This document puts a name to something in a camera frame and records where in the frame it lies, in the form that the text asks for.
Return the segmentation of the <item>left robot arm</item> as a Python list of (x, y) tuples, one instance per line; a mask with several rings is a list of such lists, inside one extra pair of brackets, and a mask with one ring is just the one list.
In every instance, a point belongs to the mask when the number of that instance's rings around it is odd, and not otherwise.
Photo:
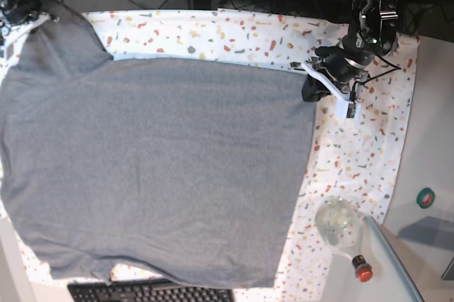
[(307, 65), (321, 77), (309, 75), (301, 90), (305, 102), (340, 93), (353, 102), (368, 82), (399, 66), (384, 57), (397, 48), (398, 0), (352, 0), (348, 33), (337, 45), (320, 46)]

